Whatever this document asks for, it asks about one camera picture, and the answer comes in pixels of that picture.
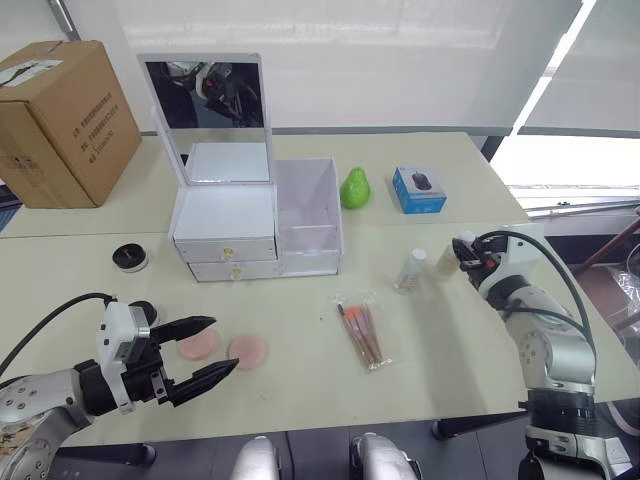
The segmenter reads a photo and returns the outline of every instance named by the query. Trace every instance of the blue box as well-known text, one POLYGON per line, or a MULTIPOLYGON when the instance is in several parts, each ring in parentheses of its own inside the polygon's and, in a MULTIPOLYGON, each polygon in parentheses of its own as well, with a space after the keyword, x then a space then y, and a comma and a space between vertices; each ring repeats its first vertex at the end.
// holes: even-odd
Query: blue box
POLYGON ((447 196, 433 171, 424 167, 398 167, 393 188, 404 213, 438 213, 447 196))

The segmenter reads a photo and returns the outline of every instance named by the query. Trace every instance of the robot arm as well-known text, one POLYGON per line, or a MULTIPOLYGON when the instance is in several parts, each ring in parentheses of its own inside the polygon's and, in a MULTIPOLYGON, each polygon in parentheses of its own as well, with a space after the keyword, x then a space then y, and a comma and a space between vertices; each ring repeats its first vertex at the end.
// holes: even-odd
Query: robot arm
POLYGON ((116 408, 129 413, 134 402, 154 398, 177 407, 211 390, 237 359, 213 363, 176 384, 165 374, 160 345, 214 322, 188 317, 151 328, 141 306, 108 303, 97 334, 100 364, 88 360, 0 385, 0 480, 46 479, 62 442, 96 416, 116 408))
MULTIPOLYGON (((453 240, 460 269, 500 312, 518 348, 528 390, 528 400, 520 406, 531 417, 526 430, 530 454, 518 478, 574 478, 578 471, 575 478, 609 480, 619 471, 607 458, 605 440, 596 430, 596 356, 588 321, 575 322, 526 278, 540 257, 534 248, 541 236, 537 227, 516 226, 471 242, 453 240)), ((548 251, 542 253, 549 258, 548 251)), ((584 311, 581 301, 579 309, 584 311)))

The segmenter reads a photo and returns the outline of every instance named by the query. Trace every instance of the metal bracket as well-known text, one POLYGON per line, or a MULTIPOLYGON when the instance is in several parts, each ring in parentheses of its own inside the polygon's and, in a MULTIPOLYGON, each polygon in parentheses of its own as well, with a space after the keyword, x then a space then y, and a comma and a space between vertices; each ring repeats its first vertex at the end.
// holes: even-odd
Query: metal bracket
POLYGON ((76 30, 76 26, 71 19, 71 15, 69 14, 69 10, 67 10, 67 6, 64 4, 64 1, 46 0, 46 2, 49 5, 49 8, 51 8, 51 12, 56 18, 58 25, 60 25, 60 29, 67 35, 69 41, 80 40, 78 30, 76 30))

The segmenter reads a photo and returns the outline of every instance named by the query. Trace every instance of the white wall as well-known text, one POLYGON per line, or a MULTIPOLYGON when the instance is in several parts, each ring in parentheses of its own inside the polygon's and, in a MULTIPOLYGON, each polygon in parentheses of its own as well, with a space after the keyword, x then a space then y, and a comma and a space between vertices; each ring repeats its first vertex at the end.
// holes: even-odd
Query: white wall
POLYGON ((139 52, 263 57, 276 128, 454 127, 504 134, 579 0, 67 0, 102 40, 142 130, 139 52))
POLYGON ((44 0, 0 0, 0 59, 31 42, 65 39, 44 0))

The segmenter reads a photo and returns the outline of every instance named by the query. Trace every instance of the small glass bottle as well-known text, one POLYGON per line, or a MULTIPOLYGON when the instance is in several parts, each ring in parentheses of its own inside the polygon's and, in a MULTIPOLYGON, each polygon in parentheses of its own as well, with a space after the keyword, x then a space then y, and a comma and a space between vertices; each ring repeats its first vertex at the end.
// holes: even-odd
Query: small glass bottle
POLYGON ((402 271, 394 283, 398 292, 409 293, 417 286, 418 277, 422 271, 426 258, 427 254, 424 250, 415 248, 411 251, 411 255, 409 255, 404 261, 402 271))

